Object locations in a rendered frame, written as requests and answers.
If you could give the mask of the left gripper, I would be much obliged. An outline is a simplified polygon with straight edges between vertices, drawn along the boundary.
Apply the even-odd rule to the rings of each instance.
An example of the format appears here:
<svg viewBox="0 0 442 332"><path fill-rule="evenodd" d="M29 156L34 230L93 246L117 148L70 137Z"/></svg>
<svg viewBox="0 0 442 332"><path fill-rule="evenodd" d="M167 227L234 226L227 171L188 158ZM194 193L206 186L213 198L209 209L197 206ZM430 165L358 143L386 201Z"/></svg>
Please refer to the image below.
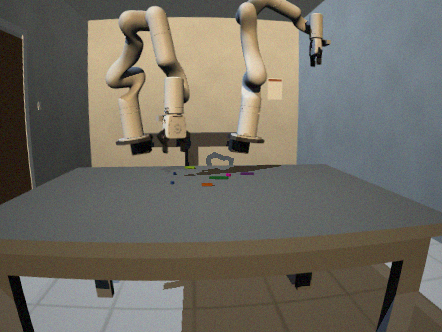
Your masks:
<svg viewBox="0 0 442 332"><path fill-rule="evenodd" d="M320 53L319 53L320 51ZM315 67L315 58L316 64L321 65L322 58L322 41L319 38L310 39L310 48L309 48L309 56L310 56L310 66ZM317 53L318 52L318 53ZM314 56L313 56L314 55ZM312 57L314 58L312 58Z"/></svg>

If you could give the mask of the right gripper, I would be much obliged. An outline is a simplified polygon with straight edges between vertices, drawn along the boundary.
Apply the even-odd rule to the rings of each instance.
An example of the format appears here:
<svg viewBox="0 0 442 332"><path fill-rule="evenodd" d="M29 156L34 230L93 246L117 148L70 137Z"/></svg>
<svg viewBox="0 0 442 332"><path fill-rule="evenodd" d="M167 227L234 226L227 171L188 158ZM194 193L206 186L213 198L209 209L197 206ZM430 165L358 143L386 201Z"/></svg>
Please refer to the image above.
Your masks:
<svg viewBox="0 0 442 332"><path fill-rule="evenodd" d="M180 151L185 152L186 143L190 137L190 134L191 133L186 130L186 122L183 115L165 115L163 119L162 131L157 134L157 137L162 144L163 153L167 154L167 142L169 139L180 139Z"/></svg>

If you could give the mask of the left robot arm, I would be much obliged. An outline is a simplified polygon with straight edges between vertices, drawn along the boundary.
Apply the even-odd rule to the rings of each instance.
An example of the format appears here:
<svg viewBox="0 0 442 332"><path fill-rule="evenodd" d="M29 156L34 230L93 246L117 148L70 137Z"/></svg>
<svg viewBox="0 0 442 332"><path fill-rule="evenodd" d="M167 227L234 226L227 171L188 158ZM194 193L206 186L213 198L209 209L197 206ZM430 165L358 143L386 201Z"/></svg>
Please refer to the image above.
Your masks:
<svg viewBox="0 0 442 332"><path fill-rule="evenodd" d="M301 16L301 10L286 0L248 0L248 2L241 4L235 19L240 25L246 73L242 80L242 99L237 135L231 134L235 137L261 140L261 138L253 137L256 137L257 134L261 107L261 85L267 79L267 72L257 39L257 15L265 7L290 19L297 29L309 34L309 39L321 39L322 47L331 44L331 40L323 39L323 15L320 13L310 14L308 22Z"/></svg>

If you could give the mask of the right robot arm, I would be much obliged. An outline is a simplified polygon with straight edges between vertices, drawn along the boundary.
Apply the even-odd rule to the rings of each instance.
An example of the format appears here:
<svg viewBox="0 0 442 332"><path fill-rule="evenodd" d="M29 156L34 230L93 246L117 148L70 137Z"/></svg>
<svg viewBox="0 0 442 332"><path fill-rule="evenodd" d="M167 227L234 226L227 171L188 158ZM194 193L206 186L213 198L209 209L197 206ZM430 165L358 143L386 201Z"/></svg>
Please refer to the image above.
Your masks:
<svg viewBox="0 0 442 332"><path fill-rule="evenodd" d="M144 46L137 32L150 31L157 64L167 76L164 79L164 114L184 113L184 103L189 100L190 93L185 73L175 55L168 18L162 8L152 6L147 11L125 11L119 17L119 27L126 37L125 44L121 56L106 74L106 83L114 89L130 88L118 100L124 135L119 139L121 142L150 136L143 132L138 99L146 79L145 73L140 67L132 67L139 60Z"/></svg>

